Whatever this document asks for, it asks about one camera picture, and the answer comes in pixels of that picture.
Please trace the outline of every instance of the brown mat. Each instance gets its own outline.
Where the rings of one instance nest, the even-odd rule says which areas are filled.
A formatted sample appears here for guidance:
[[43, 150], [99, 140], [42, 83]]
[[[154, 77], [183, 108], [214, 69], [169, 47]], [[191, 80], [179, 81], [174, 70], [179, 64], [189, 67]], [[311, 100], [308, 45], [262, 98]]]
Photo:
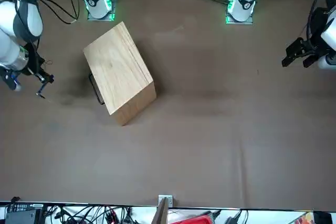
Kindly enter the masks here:
[[[311, 3], [258, 0], [253, 26], [225, 25], [208, 0], [119, 0], [114, 23], [71, 26], [41, 6], [55, 82], [48, 100], [33, 78], [0, 86], [0, 199], [335, 210], [336, 72], [281, 66]], [[98, 104], [82, 53], [120, 21], [159, 91], [126, 127]]]

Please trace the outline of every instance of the box lid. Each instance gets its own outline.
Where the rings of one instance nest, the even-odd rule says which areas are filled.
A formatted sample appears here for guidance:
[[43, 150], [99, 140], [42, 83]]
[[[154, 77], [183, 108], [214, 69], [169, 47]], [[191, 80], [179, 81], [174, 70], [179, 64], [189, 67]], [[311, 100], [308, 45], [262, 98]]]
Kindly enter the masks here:
[[110, 115], [153, 81], [124, 22], [83, 51]]

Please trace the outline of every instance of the wooden box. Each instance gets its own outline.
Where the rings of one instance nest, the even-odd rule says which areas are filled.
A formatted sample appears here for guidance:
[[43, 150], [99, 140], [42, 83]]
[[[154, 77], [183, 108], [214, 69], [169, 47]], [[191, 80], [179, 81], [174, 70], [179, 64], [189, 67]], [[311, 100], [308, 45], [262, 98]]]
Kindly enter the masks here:
[[155, 100], [153, 78], [123, 22], [83, 51], [109, 114], [119, 124]]

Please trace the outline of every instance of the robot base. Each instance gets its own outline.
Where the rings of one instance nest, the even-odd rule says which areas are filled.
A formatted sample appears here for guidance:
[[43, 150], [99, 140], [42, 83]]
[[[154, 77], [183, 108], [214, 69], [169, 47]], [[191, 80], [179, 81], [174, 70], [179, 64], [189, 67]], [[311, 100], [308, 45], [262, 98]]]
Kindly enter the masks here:
[[88, 12], [88, 21], [114, 21], [115, 19], [115, 11], [116, 11], [116, 5], [117, 0], [110, 0], [111, 4], [111, 11], [109, 11], [105, 17], [103, 18], [94, 18], [91, 16], [91, 14]]
[[227, 24], [240, 24], [240, 25], [252, 25], [253, 24], [253, 19], [252, 19], [252, 16], [250, 16], [246, 21], [238, 22], [234, 18], [232, 18], [230, 13], [228, 13], [226, 11], [225, 23], [227, 23]]

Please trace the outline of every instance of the metal handle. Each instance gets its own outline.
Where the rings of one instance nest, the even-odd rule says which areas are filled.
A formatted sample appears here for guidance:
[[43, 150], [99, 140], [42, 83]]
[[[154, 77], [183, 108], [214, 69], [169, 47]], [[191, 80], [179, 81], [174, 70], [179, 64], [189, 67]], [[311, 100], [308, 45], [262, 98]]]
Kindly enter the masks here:
[[105, 102], [100, 100], [99, 95], [98, 95], [98, 93], [96, 91], [95, 85], [93, 84], [93, 74], [92, 74], [92, 72], [89, 73], [89, 81], [90, 81], [90, 83], [92, 85], [92, 88], [93, 88], [95, 94], [96, 94], [96, 97], [97, 97], [97, 100], [98, 100], [99, 104], [100, 105], [104, 105]]

